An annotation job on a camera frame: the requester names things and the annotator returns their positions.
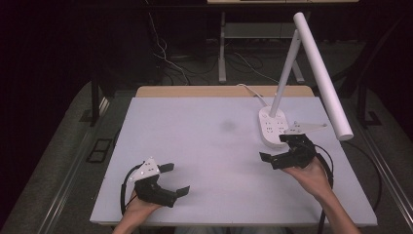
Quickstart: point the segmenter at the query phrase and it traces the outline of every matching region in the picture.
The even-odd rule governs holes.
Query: white desk lamp
[[[273,105],[262,108],[258,113],[263,141],[267,146],[272,148],[284,147],[286,143],[280,141],[280,135],[293,134],[297,132],[299,134],[305,134],[309,130],[322,128],[322,125],[317,126],[302,124],[301,128],[303,128],[304,131],[292,128],[288,131],[289,126],[285,115],[282,110],[279,109],[282,93],[285,88],[286,81],[288,80],[289,73],[291,72],[292,65],[297,57],[298,50],[300,49],[301,42],[303,43],[304,50],[306,51],[310,66],[312,67],[322,100],[325,104],[328,117],[331,121],[337,139],[351,139],[354,136],[352,129],[350,128],[340,100],[337,97],[334,86],[331,83],[330,76],[328,75],[321,55],[319,54],[319,49],[317,48],[316,42],[306,19],[304,18],[304,15],[302,13],[295,14],[294,22],[297,29],[292,37]]]

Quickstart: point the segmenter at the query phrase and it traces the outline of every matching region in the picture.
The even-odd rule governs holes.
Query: white tabletop
[[[153,213],[147,225],[318,223],[321,208],[317,201],[290,175],[274,171],[260,159],[259,152],[274,155],[287,150],[272,149],[262,142],[257,116],[261,107],[256,97],[134,98],[91,221],[113,224],[120,220],[120,187],[127,172],[154,157],[159,165],[175,164],[172,172],[161,174],[161,186],[175,190],[190,185],[191,189],[173,208]],[[355,224],[376,225],[377,218],[319,99],[284,97],[281,109],[290,124],[328,124],[307,136],[331,154],[334,191]],[[128,184],[126,200],[132,188],[133,183]]]

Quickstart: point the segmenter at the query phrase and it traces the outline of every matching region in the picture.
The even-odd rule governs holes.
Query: hand
[[[134,229],[142,224],[146,218],[161,207],[161,205],[147,203],[139,200],[136,193],[131,194],[131,202],[125,210],[124,216],[116,226],[113,234],[132,233]]]
[[[316,199],[332,193],[325,170],[316,157],[314,157],[313,161],[304,169],[286,168],[283,169],[283,171],[297,179],[301,186]]]

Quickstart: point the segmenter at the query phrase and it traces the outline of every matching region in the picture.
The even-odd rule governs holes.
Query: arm
[[[334,233],[360,233],[328,184],[325,170],[316,157],[305,169],[287,168],[292,175],[321,204]]]
[[[137,197],[133,198],[128,204],[121,221],[115,227],[113,234],[131,234],[136,227],[160,207],[161,205],[143,202]]]

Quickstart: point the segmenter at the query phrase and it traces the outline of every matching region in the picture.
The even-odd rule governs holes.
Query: lamp base
[[[258,112],[259,127],[261,137],[265,145],[271,148],[282,148],[287,146],[281,142],[280,135],[288,129],[288,123],[285,114],[278,109],[275,117],[270,117],[271,106],[265,106]]]

